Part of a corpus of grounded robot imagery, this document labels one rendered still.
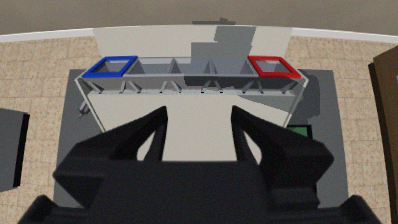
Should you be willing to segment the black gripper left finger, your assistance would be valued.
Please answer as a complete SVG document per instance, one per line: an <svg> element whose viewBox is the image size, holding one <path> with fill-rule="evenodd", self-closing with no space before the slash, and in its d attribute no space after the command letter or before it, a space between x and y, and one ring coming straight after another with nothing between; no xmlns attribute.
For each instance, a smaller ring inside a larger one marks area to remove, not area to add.
<svg viewBox="0 0 398 224"><path fill-rule="evenodd" d="M168 125L167 107L76 143L66 157L103 157L138 160L139 148L154 133L143 161L162 161Z"/></svg>

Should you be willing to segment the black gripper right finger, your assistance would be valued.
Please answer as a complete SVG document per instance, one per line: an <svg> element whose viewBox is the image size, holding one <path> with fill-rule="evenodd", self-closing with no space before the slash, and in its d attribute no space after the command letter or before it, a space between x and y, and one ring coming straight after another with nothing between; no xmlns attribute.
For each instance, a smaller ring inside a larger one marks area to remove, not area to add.
<svg viewBox="0 0 398 224"><path fill-rule="evenodd" d="M259 147L259 167L268 193L277 189L313 188L334 162L334 156L322 142L236 105L232 106L231 127L237 161L257 163L244 132Z"/></svg>

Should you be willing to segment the red square band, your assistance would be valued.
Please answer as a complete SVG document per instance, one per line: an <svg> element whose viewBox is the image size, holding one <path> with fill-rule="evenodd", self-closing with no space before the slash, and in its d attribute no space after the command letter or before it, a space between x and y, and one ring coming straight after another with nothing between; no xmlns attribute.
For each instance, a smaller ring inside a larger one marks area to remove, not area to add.
<svg viewBox="0 0 398 224"><path fill-rule="evenodd" d="M251 62L252 66L259 74L259 77L269 77L269 78L301 78L301 75L293 69L282 57L274 57L274 56L248 56L247 57ZM261 68L258 66L255 60L274 60L280 61L291 73L285 72L263 72Z"/></svg>

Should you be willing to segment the blue square band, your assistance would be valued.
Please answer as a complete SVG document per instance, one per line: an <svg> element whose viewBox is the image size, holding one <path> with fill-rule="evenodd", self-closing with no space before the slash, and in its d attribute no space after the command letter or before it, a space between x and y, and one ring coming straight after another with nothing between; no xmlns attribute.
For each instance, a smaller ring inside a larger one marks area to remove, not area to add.
<svg viewBox="0 0 398 224"><path fill-rule="evenodd" d="M137 56L112 56L104 57L92 68L90 68L86 73L82 75L82 78L107 78L107 77L122 77L123 74L130 68L130 66L137 59ZM105 61L111 60L129 60L128 63L120 70L120 72L94 72L99 68ZM93 73L94 72L94 73Z"/></svg>

